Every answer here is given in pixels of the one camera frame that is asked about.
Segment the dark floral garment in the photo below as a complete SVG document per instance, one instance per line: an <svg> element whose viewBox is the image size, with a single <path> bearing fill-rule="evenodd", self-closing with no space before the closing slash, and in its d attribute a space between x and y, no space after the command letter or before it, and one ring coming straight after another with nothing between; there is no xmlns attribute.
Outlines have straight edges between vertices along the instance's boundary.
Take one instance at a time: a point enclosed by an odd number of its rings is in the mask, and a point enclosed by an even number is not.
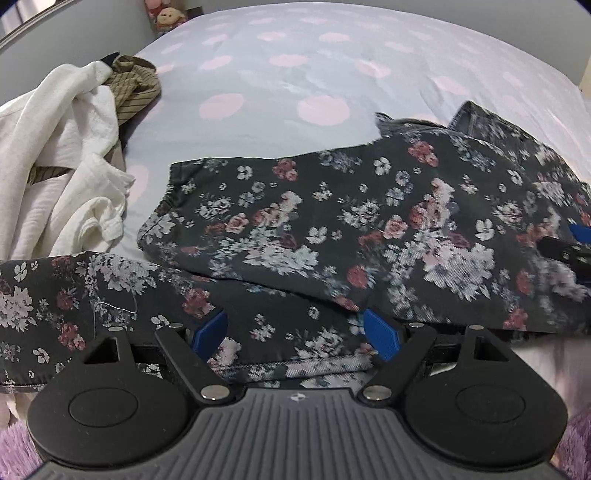
<svg viewBox="0 0 591 480"><path fill-rule="evenodd" d="M218 308L230 325L211 366L237 382L370 369L369 307L518 336L589 332L589 288L536 247L590 223L590 189L557 152L472 102L445 127L376 122L367 145L173 164L138 260L3 264L2 390L42 388L106 330L150 337Z"/></svg>

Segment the purple fleece jacket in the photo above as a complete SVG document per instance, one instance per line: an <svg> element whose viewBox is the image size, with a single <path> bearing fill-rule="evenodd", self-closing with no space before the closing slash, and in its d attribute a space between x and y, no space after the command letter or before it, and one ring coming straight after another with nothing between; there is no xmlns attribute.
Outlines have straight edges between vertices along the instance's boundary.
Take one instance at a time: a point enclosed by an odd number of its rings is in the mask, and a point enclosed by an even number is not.
<svg viewBox="0 0 591 480"><path fill-rule="evenodd" d="M569 421L552 463L570 479L590 478L590 407ZM25 479L41 464L24 423L1 432L2 479Z"/></svg>

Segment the white cotton garment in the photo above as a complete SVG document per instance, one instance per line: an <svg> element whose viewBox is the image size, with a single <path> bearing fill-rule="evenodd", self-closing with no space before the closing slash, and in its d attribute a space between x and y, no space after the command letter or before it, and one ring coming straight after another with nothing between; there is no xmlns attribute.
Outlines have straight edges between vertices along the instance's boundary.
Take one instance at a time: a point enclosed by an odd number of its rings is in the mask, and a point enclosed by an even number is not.
<svg viewBox="0 0 591 480"><path fill-rule="evenodd" d="M111 165L119 127L101 61L63 64L1 107L1 258L107 251L132 175Z"/></svg>

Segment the olive striped garment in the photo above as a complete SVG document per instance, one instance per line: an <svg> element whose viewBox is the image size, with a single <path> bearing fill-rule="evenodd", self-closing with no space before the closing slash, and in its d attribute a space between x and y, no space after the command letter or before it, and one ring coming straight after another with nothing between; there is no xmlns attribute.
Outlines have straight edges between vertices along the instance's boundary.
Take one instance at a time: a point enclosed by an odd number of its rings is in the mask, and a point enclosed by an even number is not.
<svg viewBox="0 0 591 480"><path fill-rule="evenodd" d="M126 124L147 108L161 93L161 84L156 67L139 57L111 53L101 59L111 69L105 81L113 96L120 131ZM107 153L105 160L112 166L125 171L121 141ZM40 166L34 164L29 172L27 186L61 177L73 171L73 167Z"/></svg>

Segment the polka dot bed sheet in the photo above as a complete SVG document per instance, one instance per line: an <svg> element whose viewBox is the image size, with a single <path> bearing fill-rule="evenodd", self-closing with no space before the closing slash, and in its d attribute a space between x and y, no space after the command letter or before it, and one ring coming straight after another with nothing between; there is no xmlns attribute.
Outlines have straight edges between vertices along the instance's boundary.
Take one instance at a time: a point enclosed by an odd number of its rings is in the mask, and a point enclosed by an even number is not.
<svg viewBox="0 0 591 480"><path fill-rule="evenodd" d="M135 182L114 252L132 259L171 164L366 143L377 137L377 112L444 124L472 100L590 176L579 89L532 55L453 23L351 4L270 4L197 17L140 57L156 67L161 94L124 147Z"/></svg>

